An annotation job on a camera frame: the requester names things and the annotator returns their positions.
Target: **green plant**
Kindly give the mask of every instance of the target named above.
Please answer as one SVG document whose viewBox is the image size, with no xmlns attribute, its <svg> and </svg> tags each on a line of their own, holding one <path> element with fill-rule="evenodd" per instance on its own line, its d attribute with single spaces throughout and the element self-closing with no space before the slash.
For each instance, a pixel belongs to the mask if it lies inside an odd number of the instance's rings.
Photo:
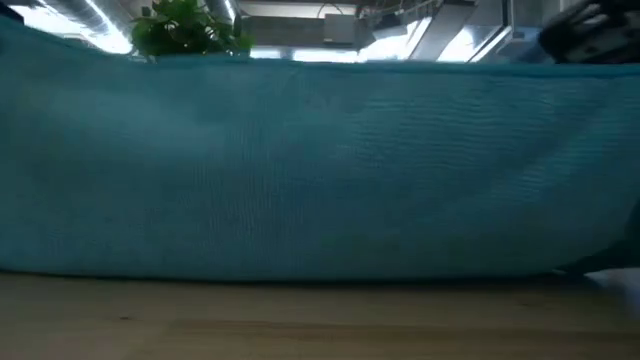
<svg viewBox="0 0 640 360">
<path fill-rule="evenodd" d="M 131 32 L 133 45 L 145 56 L 176 54 L 248 54 L 251 39 L 208 14 L 197 0 L 159 0 L 142 8 Z"/>
</svg>

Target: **wooden surface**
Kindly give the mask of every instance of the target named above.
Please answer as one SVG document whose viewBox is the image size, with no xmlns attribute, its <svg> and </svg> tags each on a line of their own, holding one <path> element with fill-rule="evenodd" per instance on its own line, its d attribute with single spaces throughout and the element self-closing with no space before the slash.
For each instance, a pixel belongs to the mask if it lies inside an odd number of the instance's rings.
<svg viewBox="0 0 640 360">
<path fill-rule="evenodd" d="M 221 286 L 0 275 L 0 360 L 640 359 L 594 286 Z"/>
</svg>

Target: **black object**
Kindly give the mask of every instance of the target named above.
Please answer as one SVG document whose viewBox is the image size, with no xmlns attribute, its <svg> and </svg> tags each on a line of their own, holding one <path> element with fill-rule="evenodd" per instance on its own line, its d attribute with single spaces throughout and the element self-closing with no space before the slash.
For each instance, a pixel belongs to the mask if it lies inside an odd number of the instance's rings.
<svg viewBox="0 0 640 360">
<path fill-rule="evenodd" d="M 583 0 L 552 19 L 538 41 L 557 63 L 640 63 L 640 0 Z"/>
<path fill-rule="evenodd" d="M 3 4 L 0 2 L 0 16 L 6 16 L 9 19 L 15 20 L 20 22 L 21 24 L 24 25 L 24 18 L 22 17 L 22 15 L 18 14 L 17 12 L 13 11 L 13 9 L 11 9 L 10 7 L 8 7 L 7 5 Z"/>
<path fill-rule="evenodd" d="M 636 202 L 627 221 L 624 237 L 608 249 L 581 259 L 559 270 L 580 275 L 607 269 L 640 267 L 640 201 Z"/>
</svg>

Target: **leaf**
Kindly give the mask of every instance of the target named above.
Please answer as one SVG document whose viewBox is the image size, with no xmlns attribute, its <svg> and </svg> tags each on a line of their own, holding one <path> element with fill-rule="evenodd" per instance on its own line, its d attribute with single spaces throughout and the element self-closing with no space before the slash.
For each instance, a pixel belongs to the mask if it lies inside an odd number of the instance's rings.
<svg viewBox="0 0 640 360">
<path fill-rule="evenodd" d="M 242 34 L 237 38 L 236 44 L 238 44 L 240 50 L 249 51 L 253 47 L 253 38 L 247 34 Z"/>
<path fill-rule="evenodd" d="M 135 19 L 134 46 L 144 55 L 247 54 L 253 40 L 242 34 L 240 23 L 219 21 L 198 6 L 198 0 L 154 0 Z"/>
<path fill-rule="evenodd" d="M 171 0 L 160 0 L 158 2 L 154 0 L 151 3 L 151 8 L 153 9 L 153 11 L 155 11 L 157 14 L 165 15 L 169 18 L 171 17 L 168 12 L 170 6 Z"/>
</svg>

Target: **teal fabric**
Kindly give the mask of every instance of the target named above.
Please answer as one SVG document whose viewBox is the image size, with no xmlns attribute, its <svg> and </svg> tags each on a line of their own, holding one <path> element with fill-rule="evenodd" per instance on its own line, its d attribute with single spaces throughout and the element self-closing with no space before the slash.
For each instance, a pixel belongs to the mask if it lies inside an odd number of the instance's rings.
<svg viewBox="0 0 640 360">
<path fill-rule="evenodd" d="M 146 64 L 0 19 L 0 69 L 5 270 L 523 276 L 640 197 L 640 67 Z"/>
</svg>

